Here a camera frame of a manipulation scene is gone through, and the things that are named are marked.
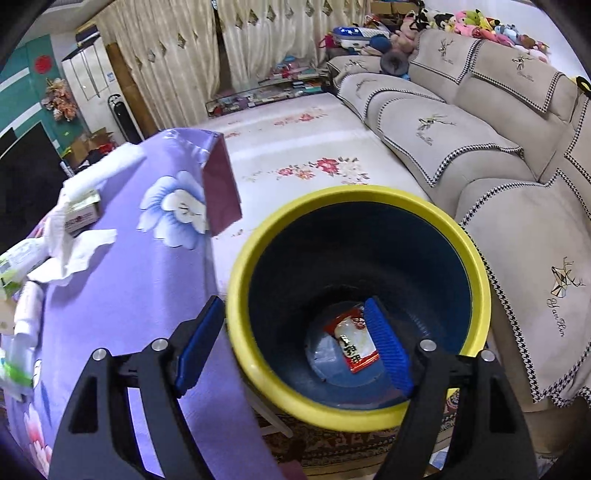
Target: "blue gripper pad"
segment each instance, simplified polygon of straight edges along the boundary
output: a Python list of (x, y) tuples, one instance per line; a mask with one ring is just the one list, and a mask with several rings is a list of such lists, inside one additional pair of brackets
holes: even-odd
[(207, 357), (223, 325), (225, 305), (218, 297), (209, 306), (204, 318), (193, 333), (189, 343), (178, 358), (177, 378), (174, 382), (177, 393), (182, 396), (197, 384)]
[(410, 397), (414, 389), (410, 358), (374, 299), (365, 302), (363, 318), (392, 384)]

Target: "floral pattern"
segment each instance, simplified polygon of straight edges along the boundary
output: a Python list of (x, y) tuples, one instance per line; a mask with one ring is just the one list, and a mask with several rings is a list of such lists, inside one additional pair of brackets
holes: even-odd
[(300, 122), (311, 122), (312, 120), (316, 120), (317, 118), (321, 118), (321, 117), (327, 115), (326, 113), (324, 113), (320, 109), (312, 109), (312, 110), (313, 111), (302, 113), (300, 116), (297, 116), (297, 115), (286, 116), (282, 120), (278, 120), (277, 122), (274, 122), (273, 125), (275, 125), (277, 127), (283, 127), (284, 125), (298, 124)]
[(244, 180), (256, 182), (263, 175), (275, 175), (277, 180), (287, 177), (297, 177), (301, 180), (311, 180), (317, 174), (327, 174), (331, 177), (341, 177), (341, 183), (345, 185), (366, 185), (369, 180), (367, 172), (363, 171), (358, 158), (326, 158), (310, 161), (304, 164), (288, 165), (264, 172), (262, 170), (253, 172), (250, 176), (243, 177)]
[(154, 238), (168, 247), (195, 249), (207, 230), (205, 193), (186, 170), (176, 177), (160, 177), (139, 206), (138, 230), (154, 229)]
[(29, 437), (29, 451), (37, 469), (47, 477), (53, 450), (45, 444), (41, 420), (32, 403), (29, 404), (28, 412), (24, 413), (24, 424)]

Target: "white cabinet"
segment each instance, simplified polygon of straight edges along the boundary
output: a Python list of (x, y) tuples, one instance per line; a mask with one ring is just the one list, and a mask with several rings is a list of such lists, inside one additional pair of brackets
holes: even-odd
[(141, 130), (123, 97), (101, 37), (68, 55), (61, 65), (80, 113), (91, 132), (106, 127), (109, 132), (113, 132), (112, 138), (118, 145), (126, 141), (108, 104), (109, 97), (118, 93), (143, 139)]

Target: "red snack wrapper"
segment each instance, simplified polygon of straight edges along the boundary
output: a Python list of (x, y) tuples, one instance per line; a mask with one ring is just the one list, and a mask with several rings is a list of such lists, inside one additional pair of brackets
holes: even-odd
[(363, 319), (363, 305), (356, 305), (330, 322), (324, 331), (333, 336), (352, 373), (373, 364), (379, 354)]

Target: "rug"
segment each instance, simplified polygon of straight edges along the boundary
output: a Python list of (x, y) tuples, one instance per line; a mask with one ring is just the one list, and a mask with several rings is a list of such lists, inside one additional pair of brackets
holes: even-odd
[[(449, 444), (456, 418), (458, 394), (447, 401), (443, 413), (441, 430), (434, 452)], [(371, 433), (333, 432), (309, 425), (287, 414), (278, 417), (292, 429), (294, 439), (304, 440), (306, 451), (302, 466), (306, 475), (316, 480), (358, 478), (375, 473), (384, 461), (399, 427)], [(268, 423), (257, 416), (261, 427)], [(280, 461), (287, 452), (292, 439), (281, 433), (264, 437), (273, 456)]]

